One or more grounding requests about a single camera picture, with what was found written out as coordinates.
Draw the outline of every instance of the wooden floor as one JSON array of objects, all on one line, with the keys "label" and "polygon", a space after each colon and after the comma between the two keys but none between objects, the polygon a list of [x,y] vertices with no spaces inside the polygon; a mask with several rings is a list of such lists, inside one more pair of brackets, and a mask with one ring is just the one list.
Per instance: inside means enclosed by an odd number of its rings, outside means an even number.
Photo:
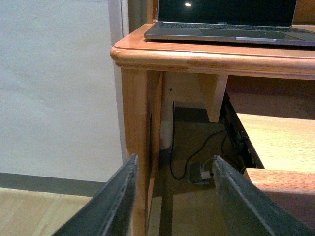
[{"label": "wooden floor", "polygon": [[[160,236],[162,197],[153,198],[149,236]],[[174,195],[170,236],[226,236],[215,189]]]},{"label": "wooden floor", "polygon": [[0,188],[0,236],[50,236],[90,199]]}]

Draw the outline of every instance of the laptop screen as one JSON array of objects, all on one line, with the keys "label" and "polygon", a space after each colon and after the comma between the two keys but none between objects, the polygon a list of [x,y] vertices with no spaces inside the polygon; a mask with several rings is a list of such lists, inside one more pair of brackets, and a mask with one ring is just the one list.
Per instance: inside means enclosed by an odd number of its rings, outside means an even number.
[{"label": "laptop screen", "polygon": [[159,0],[158,20],[291,26],[296,0]]}]

